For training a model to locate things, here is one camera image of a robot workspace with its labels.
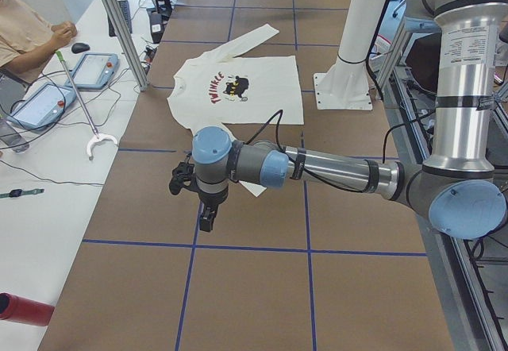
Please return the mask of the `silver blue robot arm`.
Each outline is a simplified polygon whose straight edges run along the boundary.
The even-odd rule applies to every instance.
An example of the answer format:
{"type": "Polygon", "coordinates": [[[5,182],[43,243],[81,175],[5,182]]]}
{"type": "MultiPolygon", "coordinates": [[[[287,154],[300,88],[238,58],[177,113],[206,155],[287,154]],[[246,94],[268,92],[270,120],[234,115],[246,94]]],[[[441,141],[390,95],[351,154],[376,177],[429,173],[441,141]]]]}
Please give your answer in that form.
{"type": "Polygon", "coordinates": [[[493,184],[486,146],[495,47],[507,0],[408,0],[406,12],[430,17],[441,29],[430,156],[417,165],[381,164],[268,141],[232,141],[223,129],[209,126],[192,143],[192,182],[203,205],[200,230],[212,230],[230,182],[281,187],[287,179],[382,195],[450,237],[473,240],[500,227],[507,202],[493,184]]]}

